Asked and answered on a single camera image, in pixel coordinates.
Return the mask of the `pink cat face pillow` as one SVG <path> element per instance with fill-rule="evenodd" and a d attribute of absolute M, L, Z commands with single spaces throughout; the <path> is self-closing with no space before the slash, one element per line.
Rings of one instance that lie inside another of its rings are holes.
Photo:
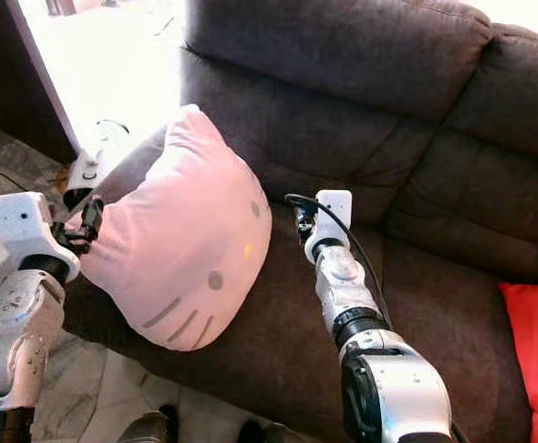
<path fill-rule="evenodd" d="M 188 104 L 135 189 L 105 206 L 80 270 L 139 336 L 191 352 L 234 320 L 263 269 L 271 227 L 257 175 Z"/>

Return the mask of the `brown fabric sofa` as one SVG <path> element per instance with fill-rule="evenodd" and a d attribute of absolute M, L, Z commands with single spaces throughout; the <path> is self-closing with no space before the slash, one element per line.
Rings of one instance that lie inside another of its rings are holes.
<path fill-rule="evenodd" d="M 392 325 L 446 381 L 472 443 L 530 443 L 502 282 L 538 284 L 538 34 L 453 0 L 185 0 L 180 101 L 200 106 L 273 214 L 221 336 L 172 352 L 79 279 L 65 328 L 148 371 L 344 442 L 339 363 L 290 193 L 353 193 Z"/>

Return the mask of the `silver cylindrical appliance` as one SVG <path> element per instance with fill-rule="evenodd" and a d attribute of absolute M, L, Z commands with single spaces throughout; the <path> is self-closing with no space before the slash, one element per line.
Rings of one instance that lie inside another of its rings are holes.
<path fill-rule="evenodd" d="M 67 210 L 72 210 L 91 191 L 99 186 L 107 174 L 107 149 L 92 148 L 78 153 L 73 164 L 67 169 L 66 190 L 62 201 Z"/>

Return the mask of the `dark wooden door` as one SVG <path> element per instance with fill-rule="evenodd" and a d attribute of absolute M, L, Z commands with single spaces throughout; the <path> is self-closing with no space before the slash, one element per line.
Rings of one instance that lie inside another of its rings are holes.
<path fill-rule="evenodd" d="M 66 123 L 19 0 L 0 0 L 0 130 L 68 165 L 78 144 Z"/>

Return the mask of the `grey left robot foot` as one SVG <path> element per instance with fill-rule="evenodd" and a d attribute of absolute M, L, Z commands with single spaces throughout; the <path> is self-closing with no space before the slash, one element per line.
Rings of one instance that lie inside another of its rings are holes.
<path fill-rule="evenodd" d="M 179 442 L 177 412 L 148 411 L 121 431 L 116 443 L 177 443 Z"/>

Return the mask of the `grey robot foot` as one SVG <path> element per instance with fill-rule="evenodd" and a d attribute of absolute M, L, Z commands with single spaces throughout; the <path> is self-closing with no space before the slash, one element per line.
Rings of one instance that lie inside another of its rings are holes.
<path fill-rule="evenodd" d="M 179 442 L 177 412 L 148 411 L 121 431 L 116 443 L 177 443 Z"/>
<path fill-rule="evenodd" d="M 262 425 L 248 419 L 240 427 L 235 443 L 293 443 L 293 434 L 280 425 Z"/>

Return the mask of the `grey right robot foot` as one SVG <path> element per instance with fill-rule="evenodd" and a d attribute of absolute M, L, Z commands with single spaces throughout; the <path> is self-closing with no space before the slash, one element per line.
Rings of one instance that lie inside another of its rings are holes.
<path fill-rule="evenodd" d="M 248 419 L 240 427 L 235 443 L 293 443 L 293 434 L 280 425 L 262 425 Z"/>

